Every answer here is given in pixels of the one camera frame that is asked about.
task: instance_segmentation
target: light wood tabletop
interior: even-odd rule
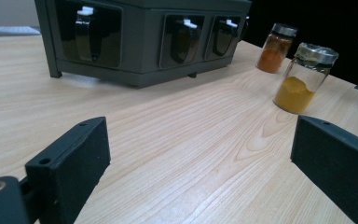
[[[0,176],[104,116],[111,164],[76,223],[352,223],[290,160],[297,115],[240,42],[232,64],[137,89],[49,76],[41,36],[0,37]],[[358,135],[358,90],[329,76],[305,115]]]

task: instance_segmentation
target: silver lid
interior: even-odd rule
[[[298,46],[295,57],[301,59],[302,61],[333,65],[338,58],[338,53],[330,48],[301,43]]]
[[[296,27],[289,26],[283,23],[275,23],[274,26],[272,26],[272,31],[287,36],[296,36],[297,34]]]

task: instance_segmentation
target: black container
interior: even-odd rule
[[[247,0],[35,0],[51,77],[149,86],[232,61]]]

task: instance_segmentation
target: yellow spice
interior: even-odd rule
[[[307,108],[314,93],[297,77],[288,77],[275,95],[274,103],[288,112],[299,114]]]

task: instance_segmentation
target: glass jar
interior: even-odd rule
[[[275,105],[294,114],[304,112],[337,57],[332,49],[301,43],[275,95]]]
[[[269,73],[277,73],[297,33],[297,28],[275,23],[272,26],[256,67]]]

